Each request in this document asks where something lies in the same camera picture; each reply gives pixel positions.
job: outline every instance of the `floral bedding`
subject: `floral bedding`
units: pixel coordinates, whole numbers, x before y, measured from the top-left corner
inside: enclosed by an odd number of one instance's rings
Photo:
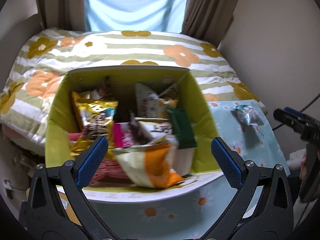
[[[190,69],[206,101],[259,99],[217,49],[183,34],[149,31],[82,33],[50,28],[21,48],[1,94],[0,121],[44,145],[46,121],[64,74],[108,65],[164,65]]]

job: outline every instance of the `dark green package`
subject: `dark green package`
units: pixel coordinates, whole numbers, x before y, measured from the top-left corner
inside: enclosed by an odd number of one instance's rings
[[[179,150],[197,147],[195,136],[186,111],[181,108],[168,109],[173,134],[179,142]]]

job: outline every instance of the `sheer blue fabric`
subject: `sheer blue fabric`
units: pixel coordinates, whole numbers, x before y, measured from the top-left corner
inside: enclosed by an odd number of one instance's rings
[[[87,31],[180,33],[187,0],[85,0]]]

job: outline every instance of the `metal bolt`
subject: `metal bolt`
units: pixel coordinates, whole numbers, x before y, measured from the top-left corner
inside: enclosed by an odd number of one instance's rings
[[[42,163],[40,163],[40,164],[37,165],[36,169],[37,169],[37,170],[41,170],[41,169],[43,168],[43,166],[44,166],[44,165],[43,165]]]
[[[280,165],[280,164],[277,164],[277,165],[276,165],[276,168],[277,168],[279,171],[282,171],[282,170],[283,170],[283,166]]]
[[[64,165],[71,166],[73,164],[73,160],[67,160]]]
[[[254,166],[254,162],[253,161],[247,161],[245,163],[245,165],[247,165],[248,167],[253,167]]]

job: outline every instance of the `finger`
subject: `finger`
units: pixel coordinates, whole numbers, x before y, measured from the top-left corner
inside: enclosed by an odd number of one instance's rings
[[[306,166],[302,166],[301,170],[300,170],[300,179],[304,180],[307,177],[307,167]]]
[[[302,157],[302,160],[301,160],[301,165],[302,165],[302,166],[305,165],[306,162],[307,162],[307,156],[304,155],[304,156]]]

